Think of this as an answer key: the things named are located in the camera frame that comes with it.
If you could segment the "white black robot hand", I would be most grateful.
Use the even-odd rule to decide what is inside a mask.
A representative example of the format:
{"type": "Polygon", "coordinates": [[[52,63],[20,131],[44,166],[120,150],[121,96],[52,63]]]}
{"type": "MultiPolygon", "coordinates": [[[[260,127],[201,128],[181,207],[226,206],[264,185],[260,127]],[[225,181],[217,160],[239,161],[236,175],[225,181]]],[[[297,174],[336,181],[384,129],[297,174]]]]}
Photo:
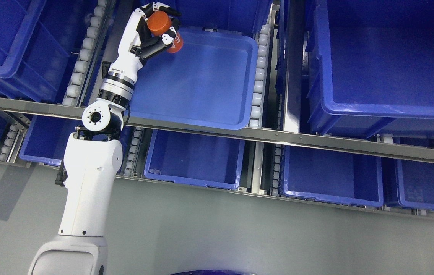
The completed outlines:
{"type": "Polygon", "coordinates": [[[148,59],[175,44],[181,12],[162,2],[149,2],[136,8],[130,15],[117,50],[117,59],[110,65],[105,82],[117,81],[134,86],[140,70],[148,59]],[[169,15],[169,27],[161,34],[152,34],[148,27],[150,16],[157,11],[169,15]]]}

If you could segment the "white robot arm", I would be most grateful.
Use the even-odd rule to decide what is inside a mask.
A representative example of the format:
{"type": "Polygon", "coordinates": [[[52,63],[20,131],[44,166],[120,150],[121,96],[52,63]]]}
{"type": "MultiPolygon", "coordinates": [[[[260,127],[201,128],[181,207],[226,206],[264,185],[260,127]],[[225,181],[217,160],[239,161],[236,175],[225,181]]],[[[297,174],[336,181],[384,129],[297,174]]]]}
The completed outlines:
{"type": "Polygon", "coordinates": [[[136,76],[105,76],[96,101],[82,113],[82,126],[68,137],[61,177],[68,190],[58,235],[35,254],[29,275],[104,275],[104,237],[114,178],[121,168],[123,114],[136,76]]]}

